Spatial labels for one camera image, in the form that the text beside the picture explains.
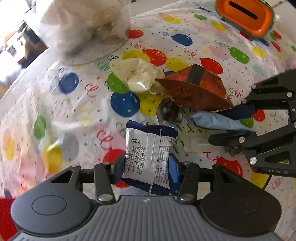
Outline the round dark wrapped candy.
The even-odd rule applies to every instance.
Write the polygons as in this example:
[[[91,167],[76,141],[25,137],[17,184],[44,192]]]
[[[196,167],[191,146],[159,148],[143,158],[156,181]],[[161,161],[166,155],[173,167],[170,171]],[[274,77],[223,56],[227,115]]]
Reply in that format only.
[[[157,107],[159,125],[174,128],[183,118],[182,109],[169,97],[164,98]]]

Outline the brown red zigzag snack bag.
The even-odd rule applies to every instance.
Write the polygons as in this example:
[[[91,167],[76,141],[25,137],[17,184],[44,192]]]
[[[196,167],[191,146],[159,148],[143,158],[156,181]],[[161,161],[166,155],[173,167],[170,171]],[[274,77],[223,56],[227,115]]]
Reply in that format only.
[[[233,108],[221,78],[193,64],[157,80],[173,101],[193,110],[218,111]]]

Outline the large clear plastic bag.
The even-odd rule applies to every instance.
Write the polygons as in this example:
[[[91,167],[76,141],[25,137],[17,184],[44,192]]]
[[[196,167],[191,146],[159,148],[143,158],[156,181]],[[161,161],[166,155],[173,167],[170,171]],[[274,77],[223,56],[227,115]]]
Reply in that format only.
[[[90,63],[128,40],[130,7],[131,1],[37,1],[38,32],[59,59]]]

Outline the cream white snack bag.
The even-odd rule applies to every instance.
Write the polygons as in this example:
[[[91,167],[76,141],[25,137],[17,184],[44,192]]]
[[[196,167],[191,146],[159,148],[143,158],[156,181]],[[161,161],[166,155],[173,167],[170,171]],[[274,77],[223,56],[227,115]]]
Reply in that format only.
[[[149,92],[165,95],[167,92],[158,82],[165,77],[163,71],[141,58],[114,59],[109,64],[112,73],[132,92]]]

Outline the light blue cookie packet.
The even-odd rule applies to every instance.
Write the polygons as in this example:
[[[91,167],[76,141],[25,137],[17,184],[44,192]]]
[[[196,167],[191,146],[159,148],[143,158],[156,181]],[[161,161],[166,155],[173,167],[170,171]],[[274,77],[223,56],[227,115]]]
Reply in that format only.
[[[191,116],[186,118],[186,121],[193,123],[197,127],[208,130],[225,130],[225,131],[249,131],[254,132],[252,129],[244,126],[237,121],[209,111],[197,111]]]

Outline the white navy snack packet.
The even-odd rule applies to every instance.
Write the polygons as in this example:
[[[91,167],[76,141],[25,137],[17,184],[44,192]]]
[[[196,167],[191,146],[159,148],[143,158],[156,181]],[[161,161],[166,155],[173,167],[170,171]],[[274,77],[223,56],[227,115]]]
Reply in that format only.
[[[169,155],[177,135],[169,126],[129,120],[123,182],[152,195],[169,195]]]

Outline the orange tissue box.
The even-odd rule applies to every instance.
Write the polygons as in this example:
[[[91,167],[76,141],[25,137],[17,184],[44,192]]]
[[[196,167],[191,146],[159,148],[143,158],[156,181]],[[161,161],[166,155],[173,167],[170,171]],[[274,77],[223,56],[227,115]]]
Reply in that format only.
[[[263,38],[274,24],[274,11],[266,1],[217,0],[215,9],[222,20],[252,39]]]

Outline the red cardboard box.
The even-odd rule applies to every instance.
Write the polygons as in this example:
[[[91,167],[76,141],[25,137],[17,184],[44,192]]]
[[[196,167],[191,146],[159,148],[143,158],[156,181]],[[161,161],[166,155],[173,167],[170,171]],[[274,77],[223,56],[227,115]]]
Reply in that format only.
[[[13,198],[1,198],[0,201],[0,235],[1,240],[4,241],[9,240],[18,232],[11,217],[11,205],[13,201]]]

